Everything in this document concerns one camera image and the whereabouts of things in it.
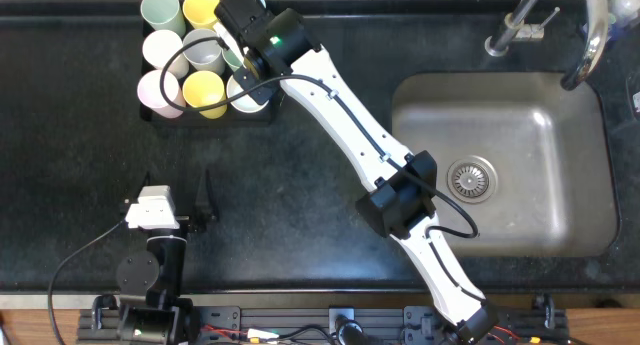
faucet base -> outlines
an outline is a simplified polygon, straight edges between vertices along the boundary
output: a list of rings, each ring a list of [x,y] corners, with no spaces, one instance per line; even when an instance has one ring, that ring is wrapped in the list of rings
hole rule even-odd
[[[492,36],[489,36],[487,40],[484,41],[484,49],[487,50],[489,55],[493,57],[501,57],[501,56],[507,55],[507,52],[509,51],[509,47],[507,46],[504,50],[501,50],[501,51],[495,50],[491,47],[491,38]]]

black tray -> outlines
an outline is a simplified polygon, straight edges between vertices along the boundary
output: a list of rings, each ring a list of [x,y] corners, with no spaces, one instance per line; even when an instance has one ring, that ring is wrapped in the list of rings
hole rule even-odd
[[[187,33],[193,30],[191,24],[185,20]],[[144,38],[153,32],[153,28],[151,25],[146,22],[142,28],[142,34]],[[155,70],[155,68],[149,64],[144,57],[142,57],[142,75],[148,73],[149,71]],[[189,77],[189,75],[193,74],[197,70],[193,67],[193,65],[189,64],[189,72],[182,79],[178,79],[178,83],[180,84],[180,88],[184,84],[184,81]],[[229,78],[233,76],[233,72],[229,68],[229,66],[225,67],[225,71],[220,76],[222,81],[226,84],[229,81]],[[255,113],[244,113],[242,111],[237,110],[233,105],[227,105],[227,111],[225,111],[224,115],[217,119],[209,119],[202,116],[199,113],[193,112],[183,112],[177,118],[168,119],[161,115],[158,115],[155,111],[151,110],[149,107],[140,103],[140,118],[144,121],[152,123],[158,126],[167,126],[167,127],[208,127],[208,128],[223,128],[223,127],[249,127],[249,126],[267,126],[275,119],[278,109],[282,105],[282,101],[284,100],[284,92],[282,90],[278,91],[271,101],[264,107],[264,109],[255,112]]]

cable clip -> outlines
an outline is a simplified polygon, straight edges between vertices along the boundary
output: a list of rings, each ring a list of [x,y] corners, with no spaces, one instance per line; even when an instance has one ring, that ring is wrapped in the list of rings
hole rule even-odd
[[[385,163],[389,159],[391,159],[391,154],[389,154],[389,153],[384,153],[383,156],[380,156],[380,162],[381,163]]]
[[[333,100],[334,97],[338,96],[338,90],[333,89],[330,93],[327,94],[327,99]]]

robotic arm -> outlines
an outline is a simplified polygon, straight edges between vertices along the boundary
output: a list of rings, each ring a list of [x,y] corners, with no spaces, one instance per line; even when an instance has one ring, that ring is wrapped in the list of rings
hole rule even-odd
[[[426,151],[412,154],[376,122],[295,11],[274,16],[256,0],[221,0],[215,12],[230,48],[249,49],[244,67],[234,73],[244,88],[281,75],[303,75],[331,89],[325,93],[301,79],[279,82],[320,122],[355,168],[368,191],[356,204],[358,211],[379,235],[391,236],[407,252],[436,308],[451,324],[449,341],[473,344],[482,339],[498,322],[497,313],[469,281],[442,232],[427,231],[439,225],[434,194],[405,176],[408,172],[435,188],[433,158]],[[250,95],[264,103],[277,90],[274,85]]]

sink basin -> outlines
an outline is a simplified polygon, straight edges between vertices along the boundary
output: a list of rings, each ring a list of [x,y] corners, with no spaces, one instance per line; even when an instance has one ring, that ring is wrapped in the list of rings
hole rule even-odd
[[[589,256],[617,234],[600,101],[555,73],[420,74],[393,97],[393,135],[438,163],[437,187],[480,237],[461,256]],[[468,225],[435,199],[440,224]]]

